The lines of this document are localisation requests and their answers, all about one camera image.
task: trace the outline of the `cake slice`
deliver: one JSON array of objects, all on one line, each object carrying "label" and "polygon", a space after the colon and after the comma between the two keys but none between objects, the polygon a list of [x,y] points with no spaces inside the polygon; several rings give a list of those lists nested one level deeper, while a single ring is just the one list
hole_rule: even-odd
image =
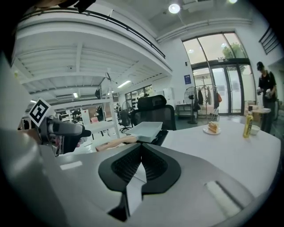
[{"label": "cake slice", "polygon": [[209,122],[208,129],[212,133],[217,133],[218,132],[218,124],[217,124],[217,122],[213,122],[213,121]]}]

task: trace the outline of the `white tray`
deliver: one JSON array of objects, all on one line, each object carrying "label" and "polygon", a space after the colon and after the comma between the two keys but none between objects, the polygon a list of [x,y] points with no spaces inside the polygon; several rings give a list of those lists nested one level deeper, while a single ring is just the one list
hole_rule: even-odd
[{"label": "white tray", "polygon": [[151,143],[159,133],[163,122],[144,121],[125,132],[126,135],[137,137],[138,141]]}]

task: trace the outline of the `black shirt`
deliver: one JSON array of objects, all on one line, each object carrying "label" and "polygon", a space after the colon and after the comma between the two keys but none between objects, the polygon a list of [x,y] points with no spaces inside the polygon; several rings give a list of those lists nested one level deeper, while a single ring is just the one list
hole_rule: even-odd
[{"label": "black shirt", "polygon": [[263,99],[265,99],[267,102],[275,102],[276,101],[276,95],[275,93],[271,98],[266,98],[266,90],[270,89],[272,90],[273,87],[276,85],[275,78],[272,72],[267,72],[266,77],[263,75],[260,76],[258,86],[263,89]]}]

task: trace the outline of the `black cap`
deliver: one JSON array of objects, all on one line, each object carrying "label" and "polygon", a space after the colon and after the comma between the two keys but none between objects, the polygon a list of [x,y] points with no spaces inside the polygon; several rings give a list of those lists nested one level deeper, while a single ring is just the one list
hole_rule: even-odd
[{"label": "black cap", "polygon": [[262,70],[262,69],[264,68],[264,65],[263,65],[262,62],[258,62],[258,63],[256,64],[256,66],[257,66],[257,70],[258,70],[258,71],[259,71],[259,70]]}]

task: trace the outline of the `chair headrest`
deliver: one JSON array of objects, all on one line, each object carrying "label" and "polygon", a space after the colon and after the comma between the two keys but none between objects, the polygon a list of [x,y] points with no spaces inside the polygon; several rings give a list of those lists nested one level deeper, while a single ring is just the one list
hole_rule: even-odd
[{"label": "chair headrest", "polygon": [[152,110],[159,107],[163,107],[167,104],[164,96],[156,95],[152,97],[138,99],[137,107],[139,110]]}]

